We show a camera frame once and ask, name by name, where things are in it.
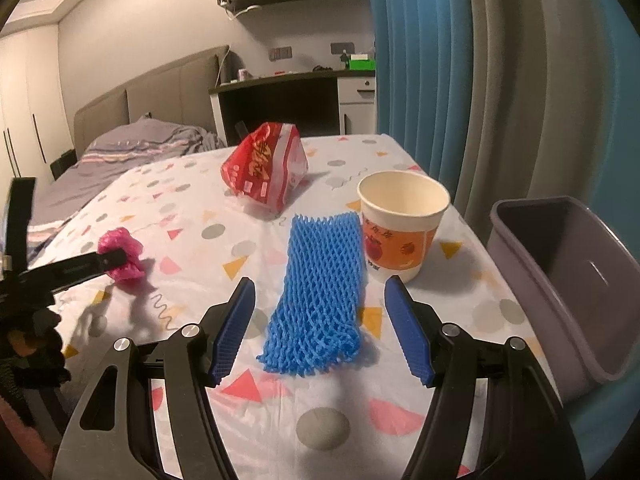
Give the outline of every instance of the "wardrobe door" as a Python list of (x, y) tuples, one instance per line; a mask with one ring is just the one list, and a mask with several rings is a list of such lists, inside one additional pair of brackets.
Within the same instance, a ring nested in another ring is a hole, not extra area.
[(14, 167), (9, 158), (8, 139), (6, 136), (6, 125), (2, 115), (2, 101), (0, 100), (0, 130), (2, 130), (2, 141), (0, 141), (0, 215), (4, 211), (7, 194), (14, 178)]
[(50, 164), (73, 144), (66, 123), (58, 65), (58, 26), (28, 30), (27, 91), (34, 131)]
[(36, 195), (53, 182), (45, 163), (31, 117), (27, 90), (27, 32), (4, 38), (0, 43), (0, 99), (10, 152), (19, 176), (38, 179)]

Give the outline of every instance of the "gray headboard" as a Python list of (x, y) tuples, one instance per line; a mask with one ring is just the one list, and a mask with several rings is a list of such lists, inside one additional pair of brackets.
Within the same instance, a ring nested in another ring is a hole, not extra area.
[[(209, 89), (216, 85), (228, 45), (172, 61), (94, 99), (74, 116), (74, 144), (80, 157), (94, 139), (151, 112), (155, 119), (215, 132)], [(224, 61), (220, 82), (230, 80)]]

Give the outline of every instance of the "blue foam net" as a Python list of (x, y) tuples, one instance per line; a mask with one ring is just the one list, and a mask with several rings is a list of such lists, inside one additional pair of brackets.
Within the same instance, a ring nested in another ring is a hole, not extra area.
[(313, 374), (354, 359), (356, 310), (364, 290), (362, 229), (356, 213), (295, 216), (284, 292), (258, 361), (267, 372)]

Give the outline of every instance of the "white paper cup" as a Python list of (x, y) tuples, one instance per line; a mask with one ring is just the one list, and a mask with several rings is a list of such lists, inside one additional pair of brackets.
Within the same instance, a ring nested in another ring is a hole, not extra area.
[(394, 274), (408, 282), (449, 206), (447, 189), (415, 171), (380, 171), (360, 181), (358, 195), (367, 269), (381, 282)]

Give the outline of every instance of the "tablecloth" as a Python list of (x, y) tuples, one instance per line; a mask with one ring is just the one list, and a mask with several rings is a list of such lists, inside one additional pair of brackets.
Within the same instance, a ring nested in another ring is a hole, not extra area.
[[(308, 378), (262, 371), (265, 328), (283, 289), (295, 214), (359, 211), (356, 186), (367, 174), (421, 171), (387, 136), (303, 139), (309, 173), (280, 215), (243, 205), (220, 177), (230, 150), (149, 164), (97, 196), (37, 261), (95, 250), (108, 229), (124, 226), (145, 246), (148, 284), (117, 288), (106, 276), (59, 294), (54, 309), (79, 398), (107, 348), (122, 336), (137, 344), (167, 338), (228, 300), (242, 276), (254, 280), (256, 309), (231, 374), (208, 390), (212, 412), (242, 480), (400, 478), (429, 409), (432, 390), (409, 372), (386, 314), (383, 284), (369, 279), (359, 310), (359, 358)], [(444, 215), (420, 274), (408, 285), (443, 321), (477, 338), (524, 338), (551, 378), (534, 333), (497, 268), (455, 208)], [(180, 477), (162, 381), (152, 400), (165, 471)], [(486, 382), (478, 381), (461, 472), (478, 455)]]

